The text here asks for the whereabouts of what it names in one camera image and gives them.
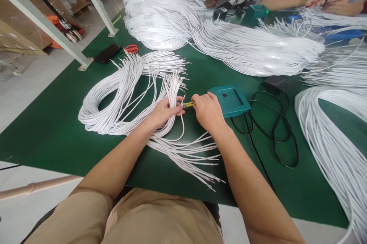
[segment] green workbench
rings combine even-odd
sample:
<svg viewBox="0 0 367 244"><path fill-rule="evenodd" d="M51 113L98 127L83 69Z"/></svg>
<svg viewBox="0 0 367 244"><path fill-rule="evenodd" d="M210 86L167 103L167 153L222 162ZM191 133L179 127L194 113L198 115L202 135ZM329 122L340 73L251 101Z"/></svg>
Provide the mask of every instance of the green workbench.
<svg viewBox="0 0 367 244"><path fill-rule="evenodd" d="M115 26L120 30L115 37L107 37L104 29L83 51L87 57L95 57L110 44L130 44L139 46L139 54L150 52L142 43L125 29L123 19L119 19ZM247 99L254 92L260 90L264 78L246 76L226 66L222 61L196 51L191 45L176 50L191 64L186 65L188 76L185 83L187 97L193 94L204 94L212 87L237 84ZM100 64L93 62L85 72L78 71L80 64L73 61L0 135L0 160L19 163L27 166L85 176L88 171L112 150L124 136L99 135L88 132L77 119L84 96L101 79L116 71L112 62ZM290 77L296 83L289 96L291 108L287 117L296 136L300 162L294 169L287 169L280 165L273 153L272 143L259 129L255 128L253 137L265 168L273 182L276 194L292 217L346 227L348 221L334 192L323 178L308 144L302 134L296 117L293 99L304 86L297 82L297 77ZM146 89L148 78L142 76L138 82L135 94L141 94ZM104 107L113 95L102 102ZM151 103L153 91L148 93L139 107L131 114L134 117ZM329 116L351 138L351 140L366 153L367 128L350 113L334 106L322 103ZM267 130L275 119L275 113L261 104L254 104L253 115ZM244 120L236 119L239 126L244 128ZM195 111L188 109L184 115L185 135L181 142L192 142L202 133L195 118ZM233 128L230 120L227 123ZM182 132L180 119L167 136L169 139L178 137ZM245 150L261 169L248 136L241 135L235 130ZM280 144L278 151L284 161L294 160L294 145L290 140ZM205 155L218 154L218 151L207 151ZM215 174L227 182L222 159L216 161L214 167L203 166L203 169ZM128 185L156 190L169 194L176 194L194 199L210 201L235 206L229 184L216 183L215 190L207 187L193 176L182 171L166 155L146 147L138 159L129 179Z"/></svg>

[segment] teal wire stripping device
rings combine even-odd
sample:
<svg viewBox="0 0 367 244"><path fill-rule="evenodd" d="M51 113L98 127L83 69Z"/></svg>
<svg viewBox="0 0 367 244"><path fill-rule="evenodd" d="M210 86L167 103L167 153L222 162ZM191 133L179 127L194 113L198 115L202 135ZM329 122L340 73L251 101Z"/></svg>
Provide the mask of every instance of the teal wire stripping device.
<svg viewBox="0 0 367 244"><path fill-rule="evenodd" d="M236 85L225 85L209 89L217 96L225 119L237 117L251 109L244 94Z"/></svg>

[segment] red scissors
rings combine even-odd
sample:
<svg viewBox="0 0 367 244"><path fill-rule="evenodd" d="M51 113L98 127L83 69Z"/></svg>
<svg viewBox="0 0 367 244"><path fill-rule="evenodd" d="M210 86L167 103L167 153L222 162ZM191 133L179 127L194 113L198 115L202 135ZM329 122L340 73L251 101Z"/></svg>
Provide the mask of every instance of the red scissors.
<svg viewBox="0 0 367 244"><path fill-rule="evenodd" d="M125 48L125 51L128 52L130 55L132 55L132 54L136 54L137 52L139 52L139 48L135 44L131 44Z"/></svg>

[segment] white cable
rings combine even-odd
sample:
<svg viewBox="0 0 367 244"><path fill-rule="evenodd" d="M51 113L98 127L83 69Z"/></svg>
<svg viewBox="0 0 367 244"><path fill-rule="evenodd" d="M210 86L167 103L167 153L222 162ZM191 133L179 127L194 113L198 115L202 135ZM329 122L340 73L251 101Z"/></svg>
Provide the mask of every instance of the white cable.
<svg viewBox="0 0 367 244"><path fill-rule="evenodd" d="M296 96L295 110L311 152L350 222L347 235L367 243L367 159L329 119L319 99L344 108L367 122L367 89L309 88Z"/></svg>
<svg viewBox="0 0 367 244"><path fill-rule="evenodd" d="M308 62L312 73L301 74L309 86L367 88L367 49L353 47L326 48L318 62Z"/></svg>
<svg viewBox="0 0 367 244"><path fill-rule="evenodd" d="M153 50L175 50L199 26L205 0L123 0L129 33Z"/></svg>
<svg viewBox="0 0 367 244"><path fill-rule="evenodd" d="M96 131L99 134L129 135L153 111L160 100L168 97L170 107L175 107L179 89L185 89L183 78L179 76L179 73L185 74L184 65L186 62L173 52L156 51L143 57L138 54L127 54L127 57L121 62L122 65L116 64L118 71L98 82L83 101L78 120L85 125L87 131ZM141 95L133 98L135 86L141 75L149 76L148 85ZM162 78L160 90L156 84L157 77ZM131 112L146 96L150 88L154 88L152 104L130 122L127 122ZM116 95L112 102L103 110L99 110L101 101L114 91L116 91ZM164 136L172 129L174 121L175 115L171 116L160 129L153 133L148 146L166 154L181 169L192 174L212 189L209 183L221 180L201 170L197 165L217 165L213 161L217 160L219 155L203 156L200 153L216 148L215 143L198 145L199 142L211 138L210 135L205 137L207 132L191 143L177 143L184 135L185 130L182 116L183 132L181 137L176 140L164 139Z"/></svg>
<svg viewBox="0 0 367 244"><path fill-rule="evenodd" d="M325 49L308 38L279 37L218 20L203 21L193 31L193 40L204 54L251 76L298 74Z"/></svg>
<svg viewBox="0 0 367 244"><path fill-rule="evenodd" d="M325 43L325 38L311 32L312 22L310 19L292 20L291 23L286 23L284 20L275 18L272 25L262 25L256 29L267 33L282 37L306 37L321 44Z"/></svg>
<svg viewBox="0 0 367 244"><path fill-rule="evenodd" d="M326 13L320 8L301 8L299 13L302 18L311 19L312 26L343 26L341 30L333 30L328 34L336 34L351 29L367 30L367 16L342 16Z"/></svg>

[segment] beige shirt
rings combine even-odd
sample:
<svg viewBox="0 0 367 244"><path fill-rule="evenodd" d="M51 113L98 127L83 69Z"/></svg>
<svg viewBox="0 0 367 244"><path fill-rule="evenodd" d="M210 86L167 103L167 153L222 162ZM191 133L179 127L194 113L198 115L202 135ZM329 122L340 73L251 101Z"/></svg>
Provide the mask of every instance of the beige shirt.
<svg viewBox="0 0 367 244"><path fill-rule="evenodd" d="M197 200L132 189L112 200L80 192L62 201L25 244L210 243L223 244L220 228Z"/></svg>

